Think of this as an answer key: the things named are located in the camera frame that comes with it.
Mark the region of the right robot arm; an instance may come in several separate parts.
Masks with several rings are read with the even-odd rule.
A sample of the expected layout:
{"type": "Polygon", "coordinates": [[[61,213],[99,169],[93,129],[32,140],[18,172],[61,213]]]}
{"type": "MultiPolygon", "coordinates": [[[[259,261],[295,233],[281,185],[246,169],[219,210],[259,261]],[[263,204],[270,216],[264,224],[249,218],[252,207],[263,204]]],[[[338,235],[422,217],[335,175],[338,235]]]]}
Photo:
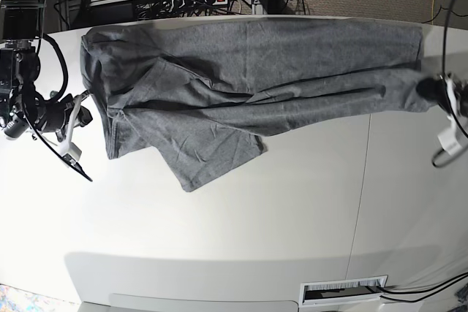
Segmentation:
{"type": "Polygon", "coordinates": [[[57,42],[43,31],[46,0],[1,0],[1,130],[9,140],[26,130],[54,133],[59,141],[67,127],[84,127],[92,116],[66,94],[69,73],[57,42]],[[59,90],[44,98],[35,87],[42,42],[51,45],[62,72],[59,90]]]}

